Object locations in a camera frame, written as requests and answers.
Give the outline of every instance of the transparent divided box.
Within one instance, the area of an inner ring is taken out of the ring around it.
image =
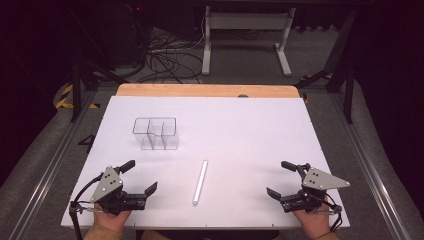
[[[142,150],[178,149],[177,120],[175,118],[136,118],[133,133]]]

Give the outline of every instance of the cable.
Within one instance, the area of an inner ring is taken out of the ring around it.
[[[336,205],[336,202],[334,201],[334,199],[328,194],[328,193],[326,193],[326,195],[327,195],[327,197],[329,197],[330,199],[331,199],[331,201],[333,202],[333,206],[335,205],[335,206],[337,206]],[[336,221],[334,221],[334,223],[333,223],[333,225],[331,226],[331,228],[330,228],[330,231],[331,232],[335,232],[341,225],[342,225],[342,223],[343,223],[343,219],[342,219],[342,213],[341,212],[339,212],[338,213],[338,217],[337,217],[337,219],[336,219]]]
[[[75,235],[76,235],[78,240],[83,239],[82,235],[81,235],[81,229],[80,229],[80,226],[79,226],[79,223],[78,223],[77,212],[80,211],[80,206],[79,206],[80,202],[78,202],[78,200],[81,197],[81,195],[85,192],[85,190],[87,190],[91,185],[93,185],[93,183],[100,181],[102,176],[103,176],[103,173],[101,173],[99,176],[97,176],[96,178],[91,180],[87,185],[85,185],[85,187],[83,189],[81,189],[81,191],[77,194],[74,201],[71,201],[71,203],[69,205],[69,215],[71,216],[72,223],[74,225]]]

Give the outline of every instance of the human hand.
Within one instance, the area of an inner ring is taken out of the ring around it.
[[[329,215],[317,214],[319,211],[329,211],[329,207],[323,203],[321,207],[309,213],[304,210],[293,212],[302,225],[303,231],[310,239],[316,239],[330,232]]]
[[[100,204],[94,204],[94,208],[101,209]],[[132,211],[122,211],[117,216],[111,213],[95,212],[94,213],[94,224],[105,227],[114,232],[122,232],[124,230],[125,221],[131,215]]]

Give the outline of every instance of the white pen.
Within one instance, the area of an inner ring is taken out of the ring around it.
[[[203,161],[202,172],[200,173],[199,182],[197,183],[196,194],[194,194],[193,204],[199,203],[200,192],[202,191],[203,179],[206,174],[206,167],[208,166],[208,160]]]

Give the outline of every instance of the white tabletop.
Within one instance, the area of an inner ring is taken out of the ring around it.
[[[141,150],[132,133],[138,117],[175,117],[178,149]],[[299,174],[281,168],[281,161],[331,173],[301,98],[114,96],[71,199],[107,166],[132,159],[136,166],[121,175],[124,191],[143,193],[158,181],[146,209],[133,211],[126,222],[139,229],[297,227],[295,217],[266,193],[266,187],[282,196],[301,189]],[[205,159],[208,168],[194,206]],[[88,201],[95,187],[80,200]],[[328,192],[343,206],[337,190]],[[349,226],[345,210],[342,216],[342,226]],[[81,226],[93,223],[90,212],[78,218]],[[72,226],[67,210],[62,225]]]

